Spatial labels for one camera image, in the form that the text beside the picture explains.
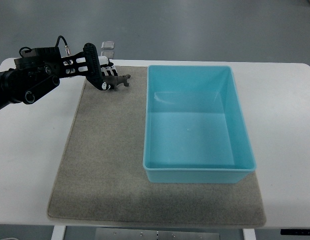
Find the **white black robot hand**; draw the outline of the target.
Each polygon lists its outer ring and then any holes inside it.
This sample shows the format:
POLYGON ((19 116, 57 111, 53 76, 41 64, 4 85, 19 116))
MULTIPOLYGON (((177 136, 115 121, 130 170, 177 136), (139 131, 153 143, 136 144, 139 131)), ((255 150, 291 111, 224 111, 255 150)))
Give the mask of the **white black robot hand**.
POLYGON ((118 72, 115 65, 106 56, 99 56, 101 79, 97 81, 97 89, 100 91, 116 90, 118 85, 118 72))

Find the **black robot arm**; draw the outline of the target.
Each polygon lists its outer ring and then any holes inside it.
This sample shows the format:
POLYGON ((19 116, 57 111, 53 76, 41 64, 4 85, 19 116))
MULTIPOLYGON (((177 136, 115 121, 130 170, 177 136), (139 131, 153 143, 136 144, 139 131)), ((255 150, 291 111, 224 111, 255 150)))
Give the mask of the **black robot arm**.
POLYGON ((113 63, 106 56, 99 56, 96 46, 86 43, 75 55, 62 57, 58 45, 54 47, 19 50, 20 58, 14 60, 15 68, 0 72, 0 110, 9 104, 30 105, 59 86, 60 80, 84 76, 101 90, 102 68, 113 63))

